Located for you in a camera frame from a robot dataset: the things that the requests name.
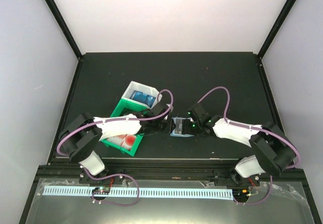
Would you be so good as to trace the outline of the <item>blue card holder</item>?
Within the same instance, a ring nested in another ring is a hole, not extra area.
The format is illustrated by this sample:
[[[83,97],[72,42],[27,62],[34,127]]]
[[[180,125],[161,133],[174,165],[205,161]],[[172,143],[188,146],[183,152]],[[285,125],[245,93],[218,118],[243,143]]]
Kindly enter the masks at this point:
[[[172,123],[171,137],[193,137],[194,135],[185,132],[185,123],[193,122],[191,118],[174,117]]]

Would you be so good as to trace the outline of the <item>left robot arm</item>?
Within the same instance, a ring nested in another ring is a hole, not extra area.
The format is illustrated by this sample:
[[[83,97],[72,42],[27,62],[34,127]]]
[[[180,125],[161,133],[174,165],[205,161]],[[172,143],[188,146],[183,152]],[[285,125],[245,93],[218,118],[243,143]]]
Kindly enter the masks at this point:
[[[170,132],[173,120],[173,104],[157,103],[153,108],[133,111],[127,115],[110,118],[79,115],[59,136],[57,153],[67,156],[71,162],[80,164],[97,183],[108,178],[101,157],[95,152],[99,141],[118,136],[139,136]]]

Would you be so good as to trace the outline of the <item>black vip card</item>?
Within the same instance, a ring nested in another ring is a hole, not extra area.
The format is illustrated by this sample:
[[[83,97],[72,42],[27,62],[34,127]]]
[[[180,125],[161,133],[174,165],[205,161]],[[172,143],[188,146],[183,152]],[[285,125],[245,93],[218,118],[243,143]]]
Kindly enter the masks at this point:
[[[171,131],[172,136],[183,136],[183,120],[184,118],[173,118],[176,123],[176,128]]]

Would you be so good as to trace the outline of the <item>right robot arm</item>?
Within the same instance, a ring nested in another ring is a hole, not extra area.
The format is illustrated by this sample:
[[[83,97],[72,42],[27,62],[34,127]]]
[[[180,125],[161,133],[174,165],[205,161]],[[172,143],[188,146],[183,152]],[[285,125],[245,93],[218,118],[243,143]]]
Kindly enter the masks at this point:
[[[230,171],[230,181],[242,185],[250,176],[269,174],[279,177],[299,154],[286,135],[272,123],[249,125],[224,117],[211,116],[200,103],[188,108],[185,134],[229,139],[250,147],[254,155],[239,160]]]

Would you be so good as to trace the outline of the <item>green front bin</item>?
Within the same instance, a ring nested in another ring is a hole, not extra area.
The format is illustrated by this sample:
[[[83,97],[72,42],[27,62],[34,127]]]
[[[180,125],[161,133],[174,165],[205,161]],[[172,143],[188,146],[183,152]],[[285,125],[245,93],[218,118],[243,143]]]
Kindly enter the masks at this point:
[[[113,147],[118,149],[123,154],[128,154],[134,156],[141,140],[143,139],[142,135],[118,135],[111,136],[105,139],[102,139],[101,142],[106,147]]]

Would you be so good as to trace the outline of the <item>white bin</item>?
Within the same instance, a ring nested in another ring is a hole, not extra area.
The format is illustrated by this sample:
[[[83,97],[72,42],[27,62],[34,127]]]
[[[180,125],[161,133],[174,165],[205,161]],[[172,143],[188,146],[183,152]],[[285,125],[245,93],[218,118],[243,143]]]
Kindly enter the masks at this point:
[[[156,88],[131,81],[123,93],[122,99],[153,108],[162,99],[162,95]]]

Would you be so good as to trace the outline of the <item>green bin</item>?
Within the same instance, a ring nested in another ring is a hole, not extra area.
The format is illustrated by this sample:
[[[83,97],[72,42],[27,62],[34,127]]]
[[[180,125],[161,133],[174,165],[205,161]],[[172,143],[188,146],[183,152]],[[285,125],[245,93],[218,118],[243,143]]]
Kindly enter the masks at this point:
[[[148,109],[149,106],[141,102],[122,97],[110,117],[120,117],[126,115],[126,113],[131,113],[133,111],[141,111]]]
[[[118,135],[111,136],[105,139],[102,139],[101,142],[106,147],[113,147],[118,149],[123,154],[128,154],[134,156],[141,140],[143,139],[142,135]]]

